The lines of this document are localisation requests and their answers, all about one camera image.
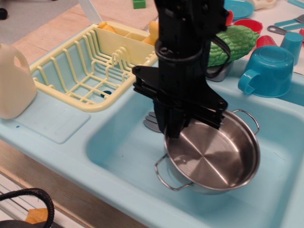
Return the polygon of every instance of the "green toy vegetable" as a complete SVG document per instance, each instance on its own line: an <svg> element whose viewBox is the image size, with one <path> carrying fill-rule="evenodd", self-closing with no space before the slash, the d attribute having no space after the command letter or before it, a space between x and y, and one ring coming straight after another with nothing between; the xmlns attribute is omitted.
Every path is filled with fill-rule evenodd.
<svg viewBox="0 0 304 228"><path fill-rule="evenodd" d="M228 62L232 62L247 55L257 44L259 34L242 25L229 26L226 31L217 34L230 48L231 57ZM218 66L224 64L227 54L216 44L211 43L208 66Z"/></svg>

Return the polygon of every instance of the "dish drying rack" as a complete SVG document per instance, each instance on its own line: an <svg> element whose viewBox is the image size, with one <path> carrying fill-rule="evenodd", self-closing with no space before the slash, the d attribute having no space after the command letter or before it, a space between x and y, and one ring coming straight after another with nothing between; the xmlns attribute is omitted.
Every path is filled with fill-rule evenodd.
<svg viewBox="0 0 304 228"><path fill-rule="evenodd" d="M116 33L91 25L30 67L37 89L86 112L108 108L136 80L132 67L151 66L149 33L108 22Z"/></svg>

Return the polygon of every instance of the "robotic arm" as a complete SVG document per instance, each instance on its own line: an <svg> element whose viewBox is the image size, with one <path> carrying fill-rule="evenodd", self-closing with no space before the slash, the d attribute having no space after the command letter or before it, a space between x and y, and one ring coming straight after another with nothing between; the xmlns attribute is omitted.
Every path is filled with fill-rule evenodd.
<svg viewBox="0 0 304 228"><path fill-rule="evenodd" d="M207 72L211 41L230 56L229 47L216 36L227 28L224 1L155 0L155 4L159 67L134 67L134 90L153 99L159 129L170 138L178 138L191 118L219 128L228 104L208 86L206 77L215 76Z"/></svg>

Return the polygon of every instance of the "stainless steel pot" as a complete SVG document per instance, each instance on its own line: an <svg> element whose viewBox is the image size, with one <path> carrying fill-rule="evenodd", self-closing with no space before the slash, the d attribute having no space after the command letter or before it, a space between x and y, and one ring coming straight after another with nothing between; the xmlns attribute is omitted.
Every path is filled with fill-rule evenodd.
<svg viewBox="0 0 304 228"><path fill-rule="evenodd" d="M235 112L244 112L257 125L253 133ZM203 194L220 194L248 184L257 172L260 149L255 134L259 124L248 112L226 110L219 129L192 120L178 139L165 134L166 154L155 164L160 181L169 189L190 188ZM160 176L158 165L167 158L168 168L182 186L174 188Z"/></svg>

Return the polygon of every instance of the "red plastic cup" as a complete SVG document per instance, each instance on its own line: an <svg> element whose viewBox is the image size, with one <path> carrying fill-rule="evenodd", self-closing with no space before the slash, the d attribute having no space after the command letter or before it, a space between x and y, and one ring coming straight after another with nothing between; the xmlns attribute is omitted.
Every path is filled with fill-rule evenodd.
<svg viewBox="0 0 304 228"><path fill-rule="evenodd" d="M228 17L226 18L226 26L231 25L232 21L233 21L233 12L232 10L228 10Z"/></svg>
<svg viewBox="0 0 304 228"><path fill-rule="evenodd" d="M301 28L299 33L303 36L303 42L304 42L304 28Z"/></svg>
<svg viewBox="0 0 304 228"><path fill-rule="evenodd" d="M257 39L256 47L266 46L266 45L272 45L277 46L274 39L272 39L271 36L261 36Z"/></svg>
<svg viewBox="0 0 304 228"><path fill-rule="evenodd" d="M260 34L263 29L263 25L261 22L258 22L257 20L247 19L247 18L237 20L233 23L233 25L246 26L246 27L250 28L252 31L257 32L258 34Z"/></svg>

